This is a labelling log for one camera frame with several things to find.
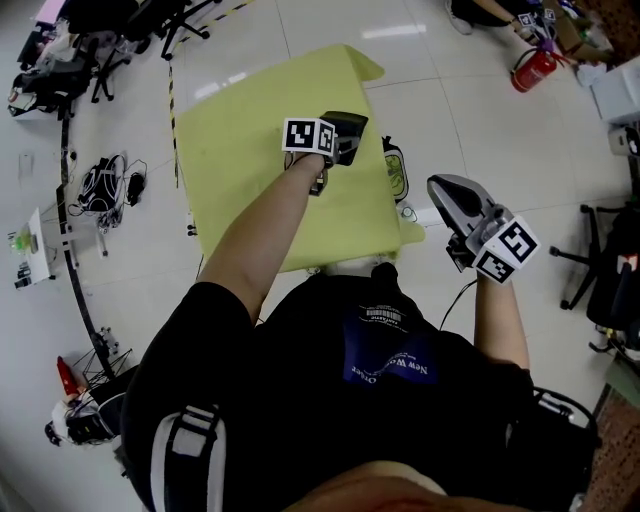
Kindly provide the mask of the red fire extinguisher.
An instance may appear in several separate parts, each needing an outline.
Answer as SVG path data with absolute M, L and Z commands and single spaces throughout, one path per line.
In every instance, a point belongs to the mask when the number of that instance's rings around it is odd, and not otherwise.
M 564 56 L 542 48 L 525 51 L 510 71 L 513 88 L 526 93 L 553 74 L 558 66 L 565 67 L 571 62 Z

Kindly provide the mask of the small black object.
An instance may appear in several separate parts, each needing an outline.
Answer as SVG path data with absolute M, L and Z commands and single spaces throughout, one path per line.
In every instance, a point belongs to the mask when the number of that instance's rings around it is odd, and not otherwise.
M 369 121 L 366 116 L 344 111 L 327 111 L 321 118 L 335 127 L 338 138 L 361 138 Z

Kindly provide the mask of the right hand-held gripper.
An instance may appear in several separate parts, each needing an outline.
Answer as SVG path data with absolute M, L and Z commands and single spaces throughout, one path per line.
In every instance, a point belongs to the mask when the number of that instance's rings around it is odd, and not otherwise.
M 444 223 L 455 232 L 447 253 L 460 272 L 475 269 L 497 284 L 507 284 L 539 250 L 540 242 L 524 218 L 495 205 L 477 182 L 435 174 L 427 180 L 427 192 Z

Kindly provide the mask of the yellow-green backpack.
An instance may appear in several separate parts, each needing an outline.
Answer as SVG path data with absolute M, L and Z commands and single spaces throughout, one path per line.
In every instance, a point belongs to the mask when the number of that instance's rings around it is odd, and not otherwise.
M 404 154 L 399 146 L 392 143 L 389 135 L 382 138 L 382 145 L 392 194 L 395 202 L 400 203 L 409 191 Z

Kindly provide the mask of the person's black shirt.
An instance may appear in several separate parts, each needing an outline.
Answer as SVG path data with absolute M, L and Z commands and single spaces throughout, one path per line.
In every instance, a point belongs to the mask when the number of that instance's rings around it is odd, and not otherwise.
M 532 402 L 530 373 L 431 325 L 392 276 L 312 276 L 258 325 L 228 289 L 193 285 L 125 399 L 122 441 L 141 500 L 152 501 L 160 422 L 214 406 L 227 431 L 225 512 L 280 511 L 374 461 L 508 503 L 507 436 Z

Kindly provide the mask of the white side table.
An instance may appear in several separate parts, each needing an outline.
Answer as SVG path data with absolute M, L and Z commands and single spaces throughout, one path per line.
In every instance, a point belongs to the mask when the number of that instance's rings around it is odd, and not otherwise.
M 26 226 L 29 227 L 31 233 L 31 246 L 28 250 L 24 252 L 14 250 L 10 242 L 11 234 L 14 232 L 8 235 L 11 249 L 20 257 L 16 280 L 14 281 L 16 290 L 27 288 L 43 281 L 53 281 L 56 279 L 56 276 L 51 271 L 51 262 L 57 256 L 57 252 L 54 252 L 53 256 L 49 255 L 49 246 L 45 241 L 39 208 L 35 209 L 27 223 L 18 231 Z

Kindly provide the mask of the person's chin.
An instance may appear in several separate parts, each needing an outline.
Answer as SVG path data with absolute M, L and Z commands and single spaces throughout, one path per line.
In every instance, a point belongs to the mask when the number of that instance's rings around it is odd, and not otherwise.
M 324 482 L 282 512 L 530 511 L 478 498 L 452 497 L 406 464 L 374 461 Z

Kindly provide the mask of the red tool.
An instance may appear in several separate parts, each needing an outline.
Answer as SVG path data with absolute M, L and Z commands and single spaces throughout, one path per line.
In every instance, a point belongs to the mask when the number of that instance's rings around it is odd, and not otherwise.
M 57 357 L 56 368 L 58 370 L 65 395 L 67 397 L 77 397 L 80 394 L 77 381 L 71 368 L 61 356 Z

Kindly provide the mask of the black curved rail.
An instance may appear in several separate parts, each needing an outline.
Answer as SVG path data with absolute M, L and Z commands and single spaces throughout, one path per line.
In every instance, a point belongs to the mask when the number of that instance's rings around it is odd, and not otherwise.
M 72 249 L 72 238 L 74 234 L 72 225 L 68 220 L 66 193 L 65 188 L 69 184 L 69 133 L 70 133 L 71 115 L 66 112 L 61 120 L 61 136 L 60 136 L 60 181 L 56 188 L 56 209 L 58 215 L 59 233 L 61 235 L 62 250 L 67 273 L 71 283 L 72 291 L 78 310 L 84 324 L 87 335 L 90 339 L 93 354 L 97 357 L 102 369 L 102 375 L 107 380 L 116 377 L 115 372 L 110 364 L 110 351 L 104 337 L 95 329 L 90 312 L 87 308 L 85 296 L 82 290 L 80 279 L 77 273 L 77 265 L 74 259 L 74 251 Z

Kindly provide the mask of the yellow-green tablecloth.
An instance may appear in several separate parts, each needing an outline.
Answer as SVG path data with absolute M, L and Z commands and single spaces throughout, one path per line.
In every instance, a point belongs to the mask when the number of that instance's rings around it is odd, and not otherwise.
M 177 119 L 179 161 L 202 252 L 210 255 L 234 219 L 283 171 L 287 118 L 327 111 L 372 115 L 364 82 L 384 70 L 355 48 L 336 44 L 253 74 L 196 104 Z M 364 129 L 349 166 L 328 172 L 282 271 L 394 253 L 420 243 L 422 226 L 396 210 L 382 139 Z

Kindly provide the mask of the black power adapter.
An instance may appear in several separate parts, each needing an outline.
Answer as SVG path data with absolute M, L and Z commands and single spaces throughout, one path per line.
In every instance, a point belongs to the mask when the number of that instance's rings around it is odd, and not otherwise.
M 126 189 L 126 204 L 134 207 L 140 201 L 145 189 L 146 175 L 141 172 L 134 172 L 130 177 Z

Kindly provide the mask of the yellow black hazard tape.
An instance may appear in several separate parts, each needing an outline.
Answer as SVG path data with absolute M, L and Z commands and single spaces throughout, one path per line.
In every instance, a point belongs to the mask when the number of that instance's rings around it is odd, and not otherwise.
M 174 167 L 174 181 L 176 189 L 180 187 L 180 162 L 176 138 L 176 113 L 175 113 L 175 95 L 174 95 L 174 75 L 173 67 L 168 62 L 168 96 L 169 96 L 169 117 L 171 128 L 171 141 L 173 148 L 173 167 Z
M 206 40 L 210 37 L 210 30 L 212 27 L 223 21 L 226 18 L 233 16 L 235 13 L 244 10 L 249 5 L 253 4 L 256 0 L 246 0 L 243 3 L 238 4 L 237 6 L 229 9 L 228 11 L 219 14 L 217 17 L 213 18 L 209 22 L 203 24 L 202 26 L 196 28 L 195 30 L 191 30 L 189 28 L 184 29 L 184 33 L 178 37 L 176 43 L 174 45 L 175 48 L 178 48 L 181 44 L 189 41 L 193 37 L 200 38 L 202 40 Z

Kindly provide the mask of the person's right forearm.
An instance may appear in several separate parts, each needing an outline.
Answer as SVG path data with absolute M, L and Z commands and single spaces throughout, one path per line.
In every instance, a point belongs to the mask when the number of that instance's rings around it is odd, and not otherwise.
M 512 283 L 500 285 L 478 275 L 474 346 L 494 361 L 530 369 L 526 336 Z

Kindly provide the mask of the black shoulder-mounted device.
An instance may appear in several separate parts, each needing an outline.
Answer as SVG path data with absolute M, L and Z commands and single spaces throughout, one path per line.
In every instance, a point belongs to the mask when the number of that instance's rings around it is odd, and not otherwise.
M 508 437 L 508 501 L 533 512 L 579 512 L 601 445 L 596 418 L 586 407 L 535 387 Z

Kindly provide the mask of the white box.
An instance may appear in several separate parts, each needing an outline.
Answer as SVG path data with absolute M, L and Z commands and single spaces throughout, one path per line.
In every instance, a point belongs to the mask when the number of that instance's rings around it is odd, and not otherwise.
M 591 90 L 603 121 L 640 122 L 640 57 L 607 72 Z

